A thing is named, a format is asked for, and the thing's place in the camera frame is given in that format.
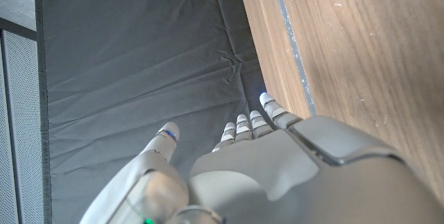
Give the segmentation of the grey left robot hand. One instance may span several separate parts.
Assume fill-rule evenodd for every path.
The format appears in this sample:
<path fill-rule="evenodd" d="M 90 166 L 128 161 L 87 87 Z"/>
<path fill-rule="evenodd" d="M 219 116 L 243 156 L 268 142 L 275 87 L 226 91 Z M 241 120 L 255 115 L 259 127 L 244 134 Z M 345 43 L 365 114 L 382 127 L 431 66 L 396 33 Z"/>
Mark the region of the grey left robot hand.
<path fill-rule="evenodd" d="M 267 93 L 227 123 L 183 179 L 166 123 L 95 197 L 83 223 L 442 223 L 443 205 L 396 149 L 346 123 L 302 119 Z"/>

